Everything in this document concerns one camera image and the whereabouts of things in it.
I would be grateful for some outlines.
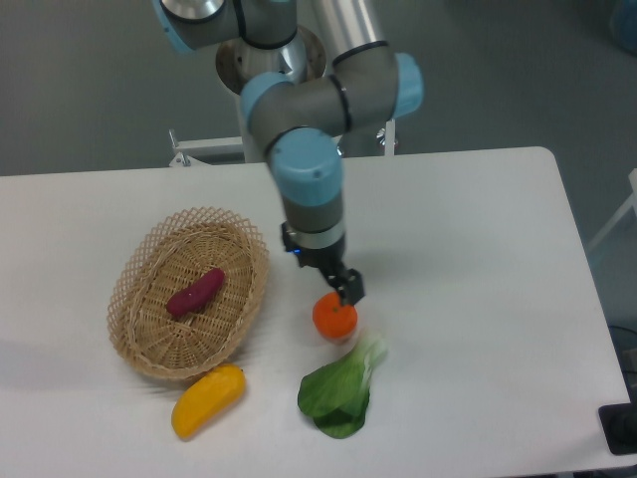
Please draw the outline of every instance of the leaf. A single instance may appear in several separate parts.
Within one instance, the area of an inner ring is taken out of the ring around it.
[[[358,395],[365,365],[352,352],[304,376],[298,397],[304,415],[325,416]]]
[[[355,433],[365,422],[372,371],[386,353],[381,334],[362,333],[347,355],[303,378],[298,396],[301,412],[334,438]]]
[[[331,438],[347,438],[356,433],[365,424],[365,412],[369,405],[369,391],[365,395],[362,402],[362,411],[354,416],[346,413],[341,408],[327,414],[315,418],[315,425],[325,435]]]

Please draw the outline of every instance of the metal frame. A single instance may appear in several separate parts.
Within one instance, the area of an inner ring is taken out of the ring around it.
[[[591,268],[601,262],[618,236],[637,222],[637,169],[633,169],[628,179],[633,189],[632,194],[586,244],[586,255]]]
[[[217,154],[244,153],[244,144],[240,136],[220,137],[215,139],[195,139],[189,141],[177,140],[174,129],[168,131],[172,143],[174,157],[168,164],[169,167],[208,166],[210,164],[196,159],[197,156],[214,156]],[[339,142],[342,136],[336,136],[334,140]],[[391,119],[385,125],[384,156],[395,154],[396,121]]]

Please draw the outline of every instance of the orange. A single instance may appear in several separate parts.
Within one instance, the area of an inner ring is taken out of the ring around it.
[[[347,340],[356,329],[358,313],[353,306],[342,306],[336,292],[318,299],[312,311],[317,330],[329,340]]]

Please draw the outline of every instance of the blue joint cap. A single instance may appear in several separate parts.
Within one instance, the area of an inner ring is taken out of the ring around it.
[[[398,63],[398,95],[393,117],[400,118],[420,108],[425,98],[425,82],[420,68],[411,55],[398,53],[396,62]]]
[[[161,7],[161,0],[152,0],[152,7],[155,10],[155,14],[157,15],[157,19],[161,24],[161,28],[163,28],[163,32],[168,37],[168,40],[170,40],[172,48],[174,48],[177,53],[182,55],[194,52],[194,50],[186,45],[181,37],[177,35],[177,32],[175,32],[175,30],[172,28],[172,25],[170,25],[168,17],[166,17],[166,12],[164,12],[163,8]]]
[[[241,114],[250,127],[250,116],[259,99],[273,86],[280,83],[292,83],[282,73],[262,73],[256,76],[243,87],[241,92]]]
[[[281,194],[301,206],[327,204],[342,188],[336,144],[319,129],[300,127],[284,134],[272,149],[271,167]]]

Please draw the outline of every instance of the black cable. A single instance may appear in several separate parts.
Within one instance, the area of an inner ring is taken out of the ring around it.
[[[627,327],[622,327],[622,326],[608,326],[608,329],[611,330],[617,330],[617,331],[624,331],[624,332],[628,332],[630,334],[633,334],[634,336],[637,336],[637,331],[633,331],[632,329],[628,329]]]

